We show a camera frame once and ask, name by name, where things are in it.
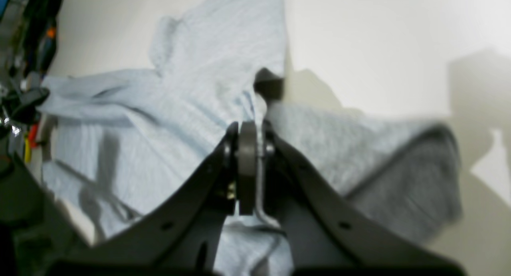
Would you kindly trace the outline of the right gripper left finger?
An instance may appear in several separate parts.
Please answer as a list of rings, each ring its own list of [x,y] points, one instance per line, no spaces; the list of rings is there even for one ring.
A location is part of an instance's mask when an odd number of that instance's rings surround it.
[[[107,242],[54,263],[49,276],[212,276],[227,216],[255,206],[257,126],[232,123],[160,207]]]

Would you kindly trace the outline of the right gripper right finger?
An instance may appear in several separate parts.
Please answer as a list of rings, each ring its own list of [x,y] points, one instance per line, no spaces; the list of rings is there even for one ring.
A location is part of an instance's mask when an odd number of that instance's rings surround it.
[[[263,212],[290,245],[294,276],[464,276],[429,252],[363,216],[295,147],[263,123]]]

